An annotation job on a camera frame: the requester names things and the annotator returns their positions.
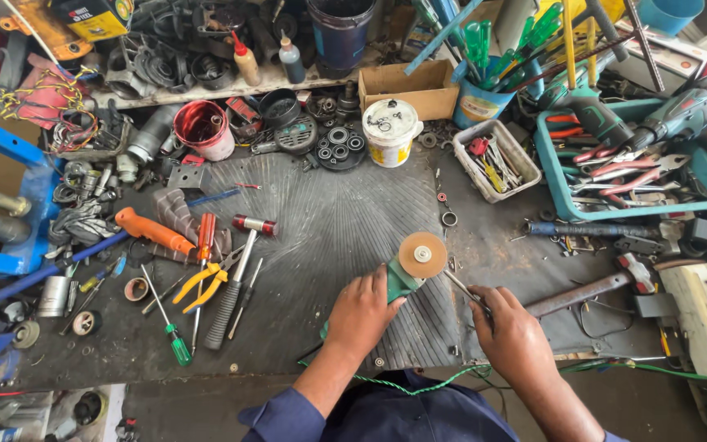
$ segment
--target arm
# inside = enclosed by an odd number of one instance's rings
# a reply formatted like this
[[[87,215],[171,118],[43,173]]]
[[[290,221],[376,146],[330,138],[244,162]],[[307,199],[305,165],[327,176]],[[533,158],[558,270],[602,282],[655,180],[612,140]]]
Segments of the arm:
[[[602,442],[604,430],[555,367],[539,321],[504,287],[468,289],[493,311],[494,328],[479,304],[468,303],[479,345],[528,407],[545,437],[550,441]]]
[[[385,264],[351,281],[331,309],[324,346],[293,388],[239,414],[252,428],[243,440],[318,440],[331,409],[404,303],[400,297],[387,304]]]

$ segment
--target person's right hand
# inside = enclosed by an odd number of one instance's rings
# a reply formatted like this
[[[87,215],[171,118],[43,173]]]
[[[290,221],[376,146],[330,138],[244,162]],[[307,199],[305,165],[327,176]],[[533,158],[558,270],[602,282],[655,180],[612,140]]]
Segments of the person's right hand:
[[[545,332],[515,295],[505,287],[469,286],[468,290],[493,311],[495,329],[481,305],[468,302],[479,345],[498,374],[515,389],[538,388],[557,380],[560,375]]]

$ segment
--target hand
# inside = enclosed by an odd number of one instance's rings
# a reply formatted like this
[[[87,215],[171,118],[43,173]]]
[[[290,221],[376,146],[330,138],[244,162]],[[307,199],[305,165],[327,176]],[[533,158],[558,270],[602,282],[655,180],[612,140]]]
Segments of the hand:
[[[493,368],[515,389],[538,388],[559,377],[552,349],[539,321],[505,287],[469,286],[493,311],[495,329],[481,305],[469,301],[479,345]]]
[[[404,303],[401,296],[387,304],[386,264],[378,266],[375,273],[356,277],[342,289],[331,309],[324,347],[343,348],[361,363]]]

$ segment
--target navy blue shirt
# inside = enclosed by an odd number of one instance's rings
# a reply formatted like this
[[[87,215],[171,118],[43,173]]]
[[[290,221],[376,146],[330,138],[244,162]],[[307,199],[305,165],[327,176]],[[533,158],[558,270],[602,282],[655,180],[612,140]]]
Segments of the navy blue shirt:
[[[384,372],[379,377],[409,391],[440,383],[412,370]],[[514,442],[515,432],[479,393],[462,386],[409,396],[397,388],[373,382],[349,388],[329,418],[301,393],[289,388],[260,407],[239,414],[250,426],[247,442]],[[605,442],[624,439],[606,433]]]

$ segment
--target blue bucket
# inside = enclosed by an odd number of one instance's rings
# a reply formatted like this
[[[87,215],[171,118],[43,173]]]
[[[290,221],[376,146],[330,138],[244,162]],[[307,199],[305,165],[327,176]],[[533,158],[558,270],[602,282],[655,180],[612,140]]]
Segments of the blue bucket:
[[[365,52],[375,0],[307,0],[318,55],[332,69],[356,67]]]
[[[489,66],[494,66],[499,56],[489,58]],[[468,65],[463,60],[452,73],[452,82],[459,83],[457,106],[454,108],[452,120],[460,129],[467,129],[482,121],[498,118],[515,92],[496,93],[481,89],[465,78]]]
[[[704,7],[705,0],[642,0],[637,5],[637,16],[653,30],[676,35]]]

